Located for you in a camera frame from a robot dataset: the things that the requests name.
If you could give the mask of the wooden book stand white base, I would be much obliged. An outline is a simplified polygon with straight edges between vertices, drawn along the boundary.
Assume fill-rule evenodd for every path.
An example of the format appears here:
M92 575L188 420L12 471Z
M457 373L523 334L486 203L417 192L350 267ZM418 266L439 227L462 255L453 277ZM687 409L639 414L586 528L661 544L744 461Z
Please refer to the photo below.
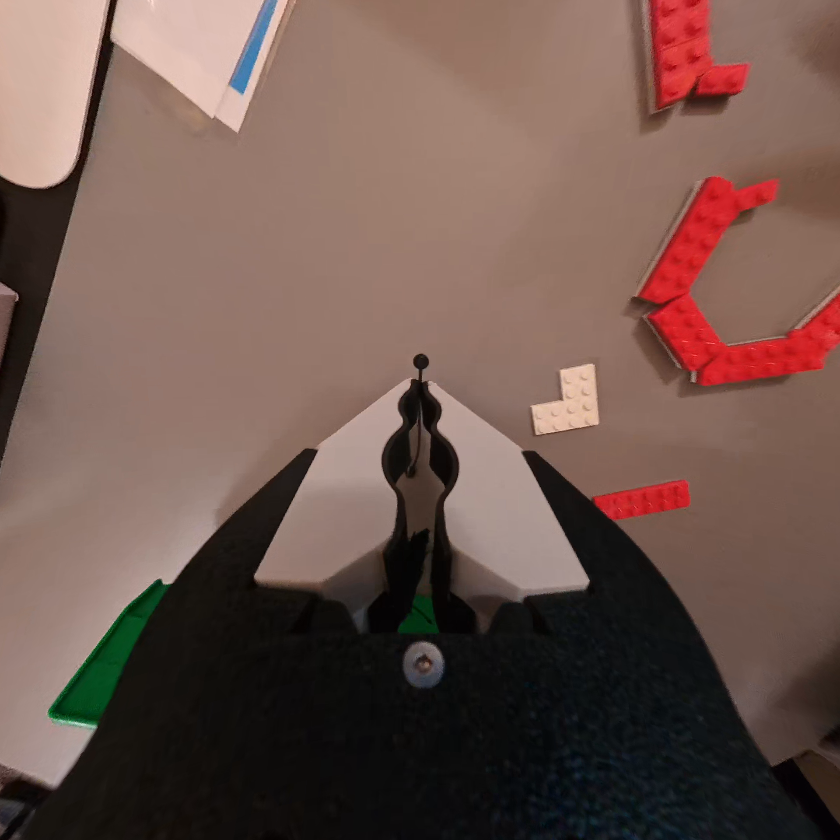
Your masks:
M108 1L1 2L1 176L62 183L78 161Z

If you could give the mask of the white corner lego plate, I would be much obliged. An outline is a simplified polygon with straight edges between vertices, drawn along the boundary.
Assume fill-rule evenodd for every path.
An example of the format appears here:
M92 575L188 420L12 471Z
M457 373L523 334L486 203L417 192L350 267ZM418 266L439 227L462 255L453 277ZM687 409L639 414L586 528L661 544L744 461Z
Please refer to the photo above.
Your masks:
M560 398L530 407L532 431L545 436L600 423L596 368L579 364L558 371Z

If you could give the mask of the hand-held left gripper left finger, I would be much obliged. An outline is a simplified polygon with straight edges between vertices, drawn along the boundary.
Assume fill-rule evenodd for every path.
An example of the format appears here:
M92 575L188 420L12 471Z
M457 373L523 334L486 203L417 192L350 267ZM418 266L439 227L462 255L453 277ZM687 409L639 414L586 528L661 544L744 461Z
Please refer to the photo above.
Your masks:
M363 633L396 523L382 452L403 425L398 403L409 386L401 381L321 442L255 573L261 587L341 602Z

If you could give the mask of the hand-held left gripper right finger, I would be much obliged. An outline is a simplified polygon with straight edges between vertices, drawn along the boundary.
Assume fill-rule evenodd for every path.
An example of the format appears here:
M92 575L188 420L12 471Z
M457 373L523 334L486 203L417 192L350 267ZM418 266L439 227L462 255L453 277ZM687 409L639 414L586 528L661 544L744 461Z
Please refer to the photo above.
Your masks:
M442 409L437 431L458 458L444 502L451 591L475 612L478 630L507 602L586 591L589 576L523 450L439 385L429 392Z

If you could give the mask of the green plastic bin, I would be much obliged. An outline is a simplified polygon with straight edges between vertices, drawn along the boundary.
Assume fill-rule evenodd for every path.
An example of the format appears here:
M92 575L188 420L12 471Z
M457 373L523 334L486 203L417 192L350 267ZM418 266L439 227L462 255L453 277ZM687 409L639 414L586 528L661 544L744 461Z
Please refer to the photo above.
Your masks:
M58 723L95 728L112 697L107 734L186 732L195 723L222 721L259 693L259 684L303 679L321 687L344 648L364 661L380 645L403 655L415 633L372 632L369 606L349 607L309 589L258 587L253 575L205 575L184 568L173 584L155 581L122 611L48 711Z

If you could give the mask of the small red lego plate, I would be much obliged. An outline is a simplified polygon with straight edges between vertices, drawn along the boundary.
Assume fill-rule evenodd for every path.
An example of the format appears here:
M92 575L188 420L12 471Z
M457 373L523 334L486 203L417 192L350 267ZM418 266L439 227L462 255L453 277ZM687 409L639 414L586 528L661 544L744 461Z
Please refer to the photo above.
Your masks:
M663 482L594 496L593 503L609 519L621 521L690 506L690 484L686 479Z

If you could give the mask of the short red lego plate assembly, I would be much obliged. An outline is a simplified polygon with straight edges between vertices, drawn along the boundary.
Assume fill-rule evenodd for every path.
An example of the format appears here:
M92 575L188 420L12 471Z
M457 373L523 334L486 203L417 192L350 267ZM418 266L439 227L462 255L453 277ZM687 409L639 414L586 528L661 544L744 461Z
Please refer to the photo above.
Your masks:
M691 98L728 98L747 86L750 64L721 65L711 50L711 2L643 1L647 110Z

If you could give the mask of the laminated printed paper sheet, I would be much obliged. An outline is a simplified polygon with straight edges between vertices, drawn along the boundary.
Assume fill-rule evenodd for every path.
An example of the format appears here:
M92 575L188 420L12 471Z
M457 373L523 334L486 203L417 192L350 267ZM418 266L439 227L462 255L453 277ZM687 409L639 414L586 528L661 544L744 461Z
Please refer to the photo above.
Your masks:
M118 1L112 41L213 117L264 9L262 1Z

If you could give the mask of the white sheet with blue stripe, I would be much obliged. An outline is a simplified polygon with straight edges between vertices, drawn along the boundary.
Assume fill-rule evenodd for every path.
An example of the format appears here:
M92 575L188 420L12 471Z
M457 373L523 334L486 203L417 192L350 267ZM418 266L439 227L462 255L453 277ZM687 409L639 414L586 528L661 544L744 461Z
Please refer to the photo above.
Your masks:
M215 120L238 133L245 122L249 104L255 95L259 79L270 50L280 32L290 1L262 2L255 22L239 55L233 74L216 107Z

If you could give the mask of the large red lego heart frame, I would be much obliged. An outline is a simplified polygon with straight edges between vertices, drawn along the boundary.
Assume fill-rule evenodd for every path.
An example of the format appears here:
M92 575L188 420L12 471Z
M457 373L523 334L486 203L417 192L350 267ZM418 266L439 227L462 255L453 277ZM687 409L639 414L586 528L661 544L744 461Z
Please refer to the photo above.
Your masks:
M820 371L838 348L838 289L785 334L740 343L723 342L692 297L730 226L774 202L779 189L777 178L740 188L720 176L696 182L639 281L634 297L653 306L644 321L693 384L734 385Z

